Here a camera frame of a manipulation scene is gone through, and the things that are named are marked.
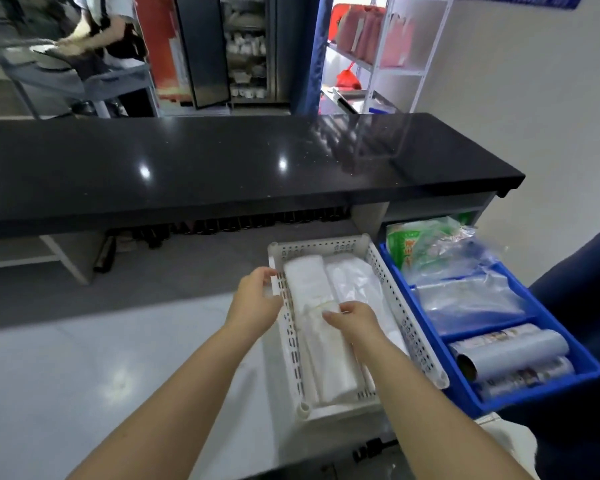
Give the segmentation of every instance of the hand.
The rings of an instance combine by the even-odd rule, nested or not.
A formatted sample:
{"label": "hand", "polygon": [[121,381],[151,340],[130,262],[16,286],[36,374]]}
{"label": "hand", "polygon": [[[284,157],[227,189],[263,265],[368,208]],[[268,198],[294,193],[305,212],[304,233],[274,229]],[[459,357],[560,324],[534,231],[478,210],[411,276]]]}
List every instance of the hand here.
{"label": "hand", "polygon": [[262,288],[276,274],[277,271],[270,267],[258,267],[240,280],[226,316],[226,325],[241,327],[253,341],[270,329],[284,300],[281,296],[265,297]]}
{"label": "hand", "polygon": [[81,53],[83,53],[86,50],[86,47],[79,43],[69,42],[64,45],[58,45],[56,50],[62,55],[72,57],[74,55],[80,55]]}
{"label": "hand", "polygon": [[356,357],[366,363],[369,345],[387,340],[376,314],[369,305],[360,301],[341,303],[340,310],[344,313],[323,312],[322,316],[329,325],[342,332],[353,346]]}

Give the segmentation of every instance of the white marble surface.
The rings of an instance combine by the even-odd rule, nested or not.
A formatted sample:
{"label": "white marble surface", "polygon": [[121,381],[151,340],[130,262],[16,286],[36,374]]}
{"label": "white marble surface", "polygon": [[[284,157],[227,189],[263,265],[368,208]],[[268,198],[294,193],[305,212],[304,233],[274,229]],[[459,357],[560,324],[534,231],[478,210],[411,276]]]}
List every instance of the white marble surface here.
{"label": "white marble surface", "polygon": [[[0,478],[64,478],[224,322],[271,241],[356,233],[350,222],[178,236],[118,255],[78,287],[58,266],[0,269]],[[249,352],[192,478],[238,479],[388,431],[381,413],[296,428],[277,331]]]}

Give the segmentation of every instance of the glossy black counter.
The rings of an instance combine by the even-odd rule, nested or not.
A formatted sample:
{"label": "glossy black counter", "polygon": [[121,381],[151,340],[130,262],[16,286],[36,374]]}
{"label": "glossy black counter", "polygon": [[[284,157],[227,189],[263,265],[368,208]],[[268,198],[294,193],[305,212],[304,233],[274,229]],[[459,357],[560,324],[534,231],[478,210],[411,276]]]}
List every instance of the glossy black counter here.
{"label": "glossy black counter", "polygon": [[430,114],[0,121],[0,237],[494,191]]}

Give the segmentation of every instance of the person's left hand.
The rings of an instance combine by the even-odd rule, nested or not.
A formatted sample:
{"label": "person's left hand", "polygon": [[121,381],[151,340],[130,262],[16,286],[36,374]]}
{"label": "person's left hand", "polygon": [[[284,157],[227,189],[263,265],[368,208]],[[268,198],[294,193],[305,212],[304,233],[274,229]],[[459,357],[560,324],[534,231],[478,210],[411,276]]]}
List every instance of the person's left hand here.
{"label": "person's left hand", "polygon": [[254,341],[270,329],[284,303],[281,296],[263,295],[264,284],[276,273],[270,267],[258,267],[241,279],[226,316],[227,325],[240,327]]}
{"label": "person's left hand", "polygon": [[66,55],[67,57],[72,57],[75,55],[80,55],[86,50],[86,47],[82,46],[79,43],[66,43],[63,45],[58,45],[56,50],[60,52],[62,55]]}

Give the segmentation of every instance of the white plastic basket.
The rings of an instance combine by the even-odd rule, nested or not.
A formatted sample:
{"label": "white plastic basket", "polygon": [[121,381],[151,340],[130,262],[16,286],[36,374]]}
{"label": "white plastic basket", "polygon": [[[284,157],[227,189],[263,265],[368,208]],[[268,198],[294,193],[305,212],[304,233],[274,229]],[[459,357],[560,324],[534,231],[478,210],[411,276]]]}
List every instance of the white plastic basket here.
{"label": "white plastic basket", "polygon": [[332,256],[339,253],[352,253],[368,262],[382,283],[384,297],[391,307],[393,316],[397,319],[396,322],[400,325],[411,360],[420,366],[424,374],[439,389],[449,386],[447,373],[440,365],[438,357],[433,352],[422,328],[416,321],[411,309],[407,306],[402,293],[398,290],[389,269],[368,234],[282,244],[272,242],[268,250],[269,266],[278,270],[278,277],[272,279],[273,293],[282,295],[285,300],[278,316],[278,330],[285,357],[289,391],[298,420],[306,421],[326,417],[341,418],[380,408],[376,393],[371,393],[368,390],[358,393],[356,400],[347,404],[311,408],[305,400],[309,389],[314,389],[313,378],[303,376],[303,371],[310,371],[310,368],[303,367],[303,354],[301,354],[301,345],[297,340],[292,297],[287,287],[284,263],[289,259],[306,254]]}

